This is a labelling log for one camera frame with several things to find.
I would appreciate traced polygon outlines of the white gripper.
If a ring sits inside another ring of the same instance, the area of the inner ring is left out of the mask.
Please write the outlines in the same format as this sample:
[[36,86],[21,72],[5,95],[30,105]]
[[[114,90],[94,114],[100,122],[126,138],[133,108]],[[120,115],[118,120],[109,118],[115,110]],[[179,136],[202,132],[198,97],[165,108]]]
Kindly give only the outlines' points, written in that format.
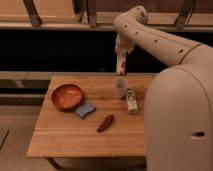
[[130,54],[134,49],[134,44],[124,36],[118,34],[115,40],[115,52],[121,52],[124,50],[127,54]]

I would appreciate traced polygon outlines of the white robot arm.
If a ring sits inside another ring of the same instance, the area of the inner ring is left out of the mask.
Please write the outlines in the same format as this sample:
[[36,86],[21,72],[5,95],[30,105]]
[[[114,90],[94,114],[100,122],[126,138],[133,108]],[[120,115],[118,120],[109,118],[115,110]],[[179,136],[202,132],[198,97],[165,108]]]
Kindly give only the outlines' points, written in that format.
[[167,65],[144,101],[147,171],[213,171],[213,47],[147,27],[141,5],[113,22],[121,47]]

